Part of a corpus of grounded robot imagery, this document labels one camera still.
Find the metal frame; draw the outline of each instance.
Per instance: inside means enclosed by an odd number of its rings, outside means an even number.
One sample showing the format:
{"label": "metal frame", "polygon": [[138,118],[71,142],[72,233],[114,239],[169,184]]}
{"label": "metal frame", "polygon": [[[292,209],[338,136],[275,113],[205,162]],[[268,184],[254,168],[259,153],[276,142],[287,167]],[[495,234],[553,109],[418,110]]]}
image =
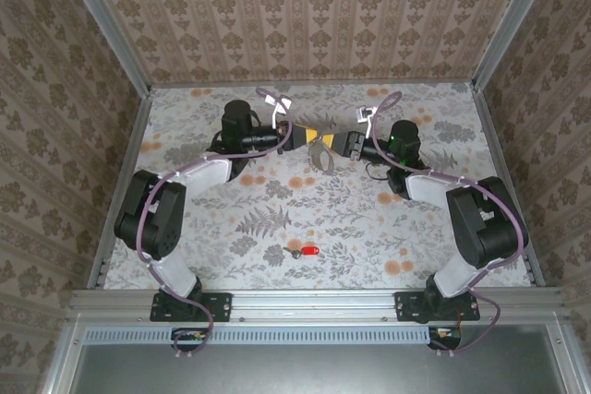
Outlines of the metal frame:
{"label": "metal frame", "polygon": [[416,84],[427,83],[435,85],[438,83],[466,83],[470,78],[314,78],[310,80],[248,80],[242,82],[188,82],[188,83],[154,83],[153,88],[156,89],[179,89],[179,88],[220,88],[220,87],[260,87],[265,85],[273,85],[274,87],[299,87],[306,85],[401,85],[401,84]]}
{"label": "metal frame", "polygon": [[115,191],[113,192],[113,198],[111,205],[109,206],[109,212],[107,218],[104,221],[103,232],[101,233],[101,240],[99,240],[99,246],[94,257],[92,269],[90,271],[87,288],[95,288],[102,274],[103,265],[106,265],[105,259],[113,252],[115,246],[115,219],[117,213],[123,204],[123,199],[126,195],[127,187],[131,182],[131,177],[136,168],[136,161],[139,155],[139,148],[141,147],[141,140],[144,137],[144,131],[150,120],[150,109],[151,109],[151,98],[142,99],[139,103],[138,114],[136,115],[136,122],[133,125],[133,131],[129,138],[129,144],[127,145],[126,156],[123,159],[121,165],[121,171],[117,178],[115,185]]}
{"label": "metal frame", "polygon": [[515,36],[517,30],[519,30],[519,27],[524,21],[524,18],[534,1],[535,0],[511,0],[501,23],[497,27],[495,34],[490,40],[487,50],[482,56],[478,68],[473,75],[478,90],[483,90],[487,86],[488,81],[507,51],[507,48],[509,48],[511,40]]}
{"label": "metal frame", "polygon": [[[224,328],[402,328],[398,322],[393,294],[414,291],[390,290],[268,290],[230,291],[234,295],[232,315]],[[577,353],[574,335],[565,322],[568,310],[556,288],[483,288],[483,295],[500,304],[500,325],[546,325],[559,361],[561,377],[567,392],[589,386],[586,371],[573,361]],[[205,328],[204,323],[150,322],[151,290],[84,290],[73,293],[66,327],[54,355],[43,394],[69,393],[78,368],[87,328],[96,326],[183,326]],[[466,322],[487,325],[494,315],[492,306],[480,306],[481,320]],[[449,326],[453,322],[432,322],[430,326]]]}
{"label": "metal frame", "polygon": [[[515,193],[513,180],[511,179],[511,175],[509,174],[509,168],[507,167],[505,157],[502,154],[501,143],[499,142],[499,137],[497,136],[497,132],[495,131],[495,126],[492,123],[492,116],[490,115],[490,110],[488,109],[488,105],[484,97],[484,92],[482,92],[482,90],[477,90],[473,86],[472,96],[474,97],[476,110],[478,112],[478,116],[480,117],[480,122],[482,123],[482,130],[484,131],[484,135],[487,138],[488,150],[490,151],[490,157],[492,157],[492,163],[495,166],[495,170],[497,171],[499,178],[503,181],[503,183],[505,183],[505,186],[507,186],[507,191],[509,191],[511,198],[515,203],[515,207],[517,208],[517,211],[519,211],[519,215],[523,219],[524,213],[519,205],[519,199],[517,198],[517,194]],[[542,270],[539,267],[536,251],[532,246],[531,239],[525,246],[525,259],[526,265],[529,265],[528,271],[531,272],[531,275],[533,277],[533,283],[537,286],[544,286],[546,283],[544,282],[544,276],[542,275]]]}

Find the patterned wall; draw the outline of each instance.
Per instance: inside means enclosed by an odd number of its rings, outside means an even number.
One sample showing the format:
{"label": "patterned wall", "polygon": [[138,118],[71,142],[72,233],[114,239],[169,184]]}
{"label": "patterned wall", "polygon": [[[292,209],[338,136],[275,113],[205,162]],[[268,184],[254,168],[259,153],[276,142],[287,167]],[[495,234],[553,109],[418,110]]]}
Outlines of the patterned wall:
{"label": "patterned wall", "polygon": [[157,84],[471,77],[510,0],[108,0]]}
{"label": "patterned wall", "polygon": [[591,362],[591,0],[536,0],[485,95],[540,264]]}
{"label": "patterned wall", "polygon": [[138,104],[82,0],[0,0],[0,392],[41,383]]}

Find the silver metal bar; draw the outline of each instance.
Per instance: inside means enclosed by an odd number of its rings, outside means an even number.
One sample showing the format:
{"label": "silver metal bar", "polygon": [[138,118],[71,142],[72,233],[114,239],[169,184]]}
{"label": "silver metal bar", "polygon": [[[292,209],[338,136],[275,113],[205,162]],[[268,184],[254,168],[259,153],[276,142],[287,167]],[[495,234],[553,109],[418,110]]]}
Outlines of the silver metal bar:
{"label": "silver metal bar", "polygon": [[[229,291],[233,294],[231,321],[220,326],[225,331],[249,331],[253,328],[405,328],[409,323],[396,321],[393,295],[412,289],[390,290],[292,290],[292,291]],[[561,293],[556,288],[481,288],[480,293],[501,305],[500,324],[506,325],[558,325],[567,321]],[[136,327],[145,329],[163,326],[207,327],[204,323],[152,323],[150,322],[151,290],[83,290],[75,291],[67,315],[67,333],[60,340],[54,358],[50,379],[44,394],[66,394],[76,374],[81,343],[88,328]],[[494,310],[480,306],[482,320],[466,322],[472,325],[488,324]],[[437,325],[448,325],[440,322]],[[572,364],[576,352],[569,351]],[[579,376],[582,372],[563,376]],[[583,386],[577,379],[572,383]]]}
{"label": "silver metal bar", "polygon": [[[88,327],[84,345],[173,344],[174,327]],[[428,344],[428,327],[421,325],[395,327],[246,327],[218,326],[211,334],[211,345],[370,345]],[[180,340],[179,344],[194,343]]]}
{"label": "silver metal bar", "polygon": [[[473,88],[472,95],[474,97],[474,102],[476,104],[478,116],[480,117],[480,122],[482,123],[484,135],[487,138],[488,150],[490,151],[492,162],[495,165],[495,170],[497,170],[499,178],[507,186],[507,190],[509,191],[511,198],[515,203],[515,207],[519,211],[520,216],[523,218],[524,213],[522,212],[521,207],[519,205],[519,199],[517,198],[517,194],[515,193],[515,187],[513,186],[513,181],[511,180],[511,174],[509,173],[509,168],[507,167],[505,157],[502,154],[501,143],[499,142],[499,138],[497,137],[495,126],[492,123],[492,116],[490,115],[490,110],[488,109],[484,92],[482,90]],[[527,261],[529,262],[529,265],[531,267],[531,272],[534,276],[536,285],[544,286],[546,283],[544,282],[542,269],[539,267],[536,251],[534,250],[531,239],[525,246],[525,254],[527,255]]]}
{"label": "silver metal bar", "polygon": [[355,78],[355,79],[321,79],[310,80],[250,80],[245,82],[204,82],[204,83],[154,83],[155,89],[178,89],[178,88],[220,88],[220,87],[260,87],[273,85],[274,87],[297,87],[306,85],[400,85],[427,83],[430,85],[438,83],[468,83],[470,78]]}
{"label": "silver metal bar", "polygon": [[501,23],[497,27],[497,30],[490,40],[487,50],[482,56],[478,68],[474,73],[473,79],[476,82],[476,88],[478,90],[483,90],[487,86],[488,81],[506,53],[507,48],[509,48],[511,40],[515,36],[517,30],[519,30],[519,27],[524,21],[525,15],[534,1],[535,0],[511,0]]}
{"label": "silver metal bar", "polygon": [[42,394],[69,394],[78,368],[85,331],[86,327],[80,324],[64,327]]}
{"label": "silver metal bar", "polygon": [[131,182],[131,177],[136,168],[141,140],[144,137],[144,131],[150,120],[150,108],[150,98],[142,99],[139,103],[136,122],[133,125],[133,131],[129,138],[129,144],[127,145],[126,156],[123,159],[121,171],[119,172],[117,184],[115,185],[115,191],[113,192],[113,199],[111,200],[109,212],[107,213],[107,218],[104,222],[103,233],[101,234],[99,247],[97,248],[96,256],[94,257],[94,263],[92,264],[92,270],[90,271],[87,288],[94,288],[96,286],[103,263],[105,259],[111,255],[113,247],[115,246],[115,233],[113,231],[115,219],[123,204],[127,187],[129,186],[129,182]]}
{"label": "silver metal bar", "polygon": [[[234,296],[232,316],[225,325],[408,325],[397,321],[393,300],[394,293],[407,291],[413,290],[230,291]],[[567,318],[560,291],[555,288],[482,288],[481,292],[501,305],[501,324],[547,324],[556,316],[560,320]],[[163,323],[150,322],[153,295],[151,290],[77,291],[73,294],[67,320],[85,325],[161,326]],[[480,312],[481,320],[471,324],[488,324],[495,310],[481,304]],[[432,322],[430,325],[450,323]],[[182,325],[203,326],[202,323]]]}
{"label": "silver metal bar", "polygon": [[119,28],[117,21],[113,17],[109,6],[104,0],[83,1],[92,13],[117,59],[119,59],[119,63],[125,69],[138,95],[146,97],[149,93],[150,76],[144,71],[124,32]]}
{"label": "silver metal bar", "polygon": [[589,372],[571,325],[547,325],[548,336],[568,394],[589,393]]}

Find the robotic arm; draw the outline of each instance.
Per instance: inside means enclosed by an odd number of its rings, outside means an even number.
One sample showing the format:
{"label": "robotic arm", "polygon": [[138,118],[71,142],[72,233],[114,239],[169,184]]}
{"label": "robotic arm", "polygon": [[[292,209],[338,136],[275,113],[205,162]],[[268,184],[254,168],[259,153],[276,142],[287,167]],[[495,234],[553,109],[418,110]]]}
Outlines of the robotic arm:
{"label": "robotic arm", "polygon": [[[371,119],[375,112],[376,108],[358,109],[357,121],[368,122],[367,133],[364,135],[350,131],[335,134],[330,148],[351,160],[390,166],[369,138]],[[464,312],[465,318],[468,318],[470,310],[476,317],[477,311],[471,308],[476,300],[467,292],[488,267],[515,254],[518,234],[513,224],[496,203],[479,191],[430,174],[430,169],[419,158],[420,140],[414,122],[395,122],[388,140],[378,140],[378,144],[391,160],[418,170],[410,173],[391,166],[387,177],[393,193],[408,200],[427,202],[447,209],[457,246],[457,251],[448,262],[428,278],[423,293],[405,293],[402,296],[406,303],[397,304],[399,321],[409,319],[427,323],[430,320],[455,320],[458,311]],[[496,196],[516,217],[526,245],[528,236],[525,224],[502,180],[489,177],[477,183]]]}
{"label": "robotic arm", "polygon": [[[276,122],[273,113],[272,125],[261,125],[255,112],[245,101],[230,101],[224,108],[222,130],[214,137],[208,151],[219,154],[246,154],[263,151],[276,146],[286,135],[286,122]],[[322,140],[341,156],[357,161],[387,164],[368,137],[371,117],[375,109],[361,108],[357,112],[359,122],[368,122],[366,134],[350,131],[325,135]],[[316,136],[316,131],[300,125],[292,126],[292,134],[283,145],[284,150],[297,149]],[[406,198],[428,202],[447,209],[452,220],[457,251],[449,261],[427,280],[422,293],[401,293],[406,297],[397,304],[400,321],[426,323],[430,320],[455,320],[458,310],[466,312],[475,302],[467,293],[471,284],[487,267],[510,257],[517,250],[517,233],[506,214],[493,201],[480,192],[459,183],[451,183],[430,175],[420,160],[418,127],[410,121],[400,120],[392,125],[387,140],[378,140],[383,152],[402,165],[419,170],[407,170],[392,166],[387,173],[393,193]],[[203,158],[190,171],[178,174],[166,182],[156,194],[142,232],[144,258],[157,274],[163,286],[176,294],[195,302],[202,299],[199,278],[187,267],[178,249],[183,208],[187,190],[192,196],[214,185],[236,178],[246,167],[247,159]],[[136,249],[139,217],[144,210],[148,194],[159,181],[156,174],[137,172],[115,222],[115,235],[123,239],[131,249]],[[478,182],[503,204],[513,215],[518,212],[505,185],[498,177],[489,177]],[[527,242],[523,221],[517,217]]]}

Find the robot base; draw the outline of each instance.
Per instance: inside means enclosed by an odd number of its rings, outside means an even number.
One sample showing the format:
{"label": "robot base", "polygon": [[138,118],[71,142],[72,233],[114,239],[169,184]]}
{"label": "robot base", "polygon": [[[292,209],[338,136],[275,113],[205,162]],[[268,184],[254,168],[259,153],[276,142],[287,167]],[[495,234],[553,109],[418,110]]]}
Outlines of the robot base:
{"label": "robot base", "polygon": [[[195,300],[210,310],[213,320],[229,322],[232,313],[232,294],[202,293],[195,291],[189,299]],[[207,322],[203,311],[192,304],[186,304],[172,295],[159,290],[151,302],[150,321],[152,322]]]}
{"label": "robot base", "polygon": [[463,293],[445,298],[438,290],[433,276],[427,279],[425,291],[395,293],[394,301],[399,322],[425,324],[436,320],[480,320],[476,297]]}

